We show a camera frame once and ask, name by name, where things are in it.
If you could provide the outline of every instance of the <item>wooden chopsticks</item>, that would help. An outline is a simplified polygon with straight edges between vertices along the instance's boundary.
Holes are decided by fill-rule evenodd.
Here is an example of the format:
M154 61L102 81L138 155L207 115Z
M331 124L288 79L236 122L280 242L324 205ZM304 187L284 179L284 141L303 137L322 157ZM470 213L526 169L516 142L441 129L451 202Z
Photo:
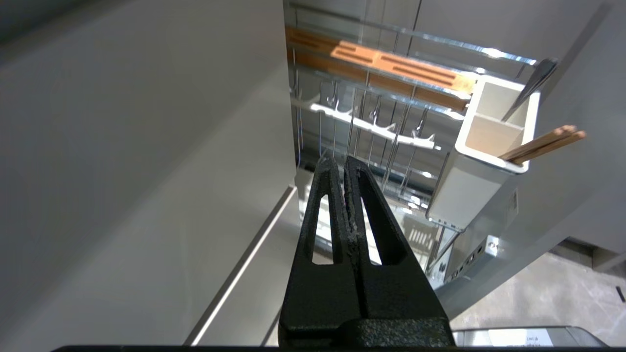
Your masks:
M576 126L562 126L500 155L500 158L521 165L521 163L527 160L550 153L556 149L579 141L586 136L585 131L578 131Z

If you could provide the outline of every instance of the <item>textured black metal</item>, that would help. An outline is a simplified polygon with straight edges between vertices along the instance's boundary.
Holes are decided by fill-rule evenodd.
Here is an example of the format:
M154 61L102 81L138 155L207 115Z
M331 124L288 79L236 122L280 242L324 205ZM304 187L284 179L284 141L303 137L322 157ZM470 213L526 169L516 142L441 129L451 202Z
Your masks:
M281 346L454 346L448 317L374 176L348 157L320 160L280 316ZM329 196L333 265L312 263L320 199ZM371 264L362 203L382 265Z

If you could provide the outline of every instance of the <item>concrete floor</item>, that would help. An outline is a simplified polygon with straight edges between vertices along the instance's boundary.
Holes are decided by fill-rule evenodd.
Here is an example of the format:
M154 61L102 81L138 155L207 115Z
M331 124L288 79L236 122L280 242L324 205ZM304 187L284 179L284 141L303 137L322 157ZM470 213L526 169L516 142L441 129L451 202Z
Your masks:
M453 330L573 325L609 346L626 346L626 271L612 274L546 253L454 318Z

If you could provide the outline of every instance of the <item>white container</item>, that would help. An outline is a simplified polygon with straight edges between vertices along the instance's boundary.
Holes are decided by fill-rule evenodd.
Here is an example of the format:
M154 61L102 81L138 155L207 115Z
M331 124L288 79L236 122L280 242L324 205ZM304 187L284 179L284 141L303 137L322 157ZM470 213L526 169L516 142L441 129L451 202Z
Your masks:
M533 140L538 91L507 122L501 121L523 88L492 76L478 79L426 213L431 221L465 230L509 177L528 171L529 162L517 166L498 158Z

